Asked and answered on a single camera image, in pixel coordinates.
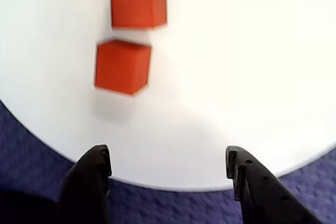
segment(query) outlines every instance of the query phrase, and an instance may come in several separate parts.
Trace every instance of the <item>block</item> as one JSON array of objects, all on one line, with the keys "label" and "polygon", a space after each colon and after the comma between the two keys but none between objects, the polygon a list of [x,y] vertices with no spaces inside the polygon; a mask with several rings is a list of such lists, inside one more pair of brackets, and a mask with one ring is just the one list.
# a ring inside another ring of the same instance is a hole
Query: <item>block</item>
[{"label": "block", "polygon": [[121,40],[97,46],[95,86],[135,94],[147,84],[151,47]]},{"label": "block", "polygon": [[154,28],[166,23],[166,0],[111,0],[113,28]]}]

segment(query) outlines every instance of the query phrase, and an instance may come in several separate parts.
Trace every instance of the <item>red block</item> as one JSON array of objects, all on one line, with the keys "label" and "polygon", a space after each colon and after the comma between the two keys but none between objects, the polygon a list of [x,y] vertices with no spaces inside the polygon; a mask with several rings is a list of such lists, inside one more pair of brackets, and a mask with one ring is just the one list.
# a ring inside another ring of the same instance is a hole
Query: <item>red block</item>
[{"label": "red block", "polygon": [[147,84],[151,47],[120,40],[97,48],[95,86],[134,94]]},{"label": "red block", "polygon": [[166,0],[111,0],[112,27],[153,28],[166,23]]}]

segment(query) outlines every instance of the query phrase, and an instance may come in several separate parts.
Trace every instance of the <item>white surface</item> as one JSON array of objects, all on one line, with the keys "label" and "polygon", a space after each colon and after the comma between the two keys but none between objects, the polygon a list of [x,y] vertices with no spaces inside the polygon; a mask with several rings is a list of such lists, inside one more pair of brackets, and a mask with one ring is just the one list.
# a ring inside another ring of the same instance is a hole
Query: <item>white surface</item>
[{"label": "white surface", "polygon": [[[0,6],[0,99],[74,160],[108,144],[117,179],[226,188],[227,145],[280,175],[335,143],[335,0],[168,0],[155,31],[112,31],[109,0]],[[153,46],[134,98],[93,87],[112,36]]]}]

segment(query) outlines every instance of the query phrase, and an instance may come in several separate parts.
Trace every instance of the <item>blue carpet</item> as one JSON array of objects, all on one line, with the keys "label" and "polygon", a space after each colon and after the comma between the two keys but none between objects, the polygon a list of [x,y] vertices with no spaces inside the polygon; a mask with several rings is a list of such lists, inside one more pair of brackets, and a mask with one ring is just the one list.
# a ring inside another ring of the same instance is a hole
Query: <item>blue carpet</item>
[{"label": "blue carpet", "polygon": [[[0,102],[0,190],[19,190],[56,201],[72,165],[35,138]],[[336,150],[332,150],[281,181],[323,223],[336,223],[335,169]],[[232,190],[176,193],[115,180],[110,180],[110,189],[110,223],[242,223],[240,204],[234,201]]]}]

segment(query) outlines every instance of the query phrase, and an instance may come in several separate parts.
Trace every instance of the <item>round table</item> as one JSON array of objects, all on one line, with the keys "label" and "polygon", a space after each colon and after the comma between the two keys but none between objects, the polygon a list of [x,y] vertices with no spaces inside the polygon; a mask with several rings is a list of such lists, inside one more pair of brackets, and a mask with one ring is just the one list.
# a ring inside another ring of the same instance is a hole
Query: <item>round table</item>
[{"label": "round table", "polygon": [[[115,179],[228,188],[228,145],[281,175],[335,144],[335,0],[168,0],[151,31],[112,30],[110,0],[0,5],[0,99],[74,161],[107,144]],[[153,47],[134,97],[94,88],[96,43],[112,37]]]}]

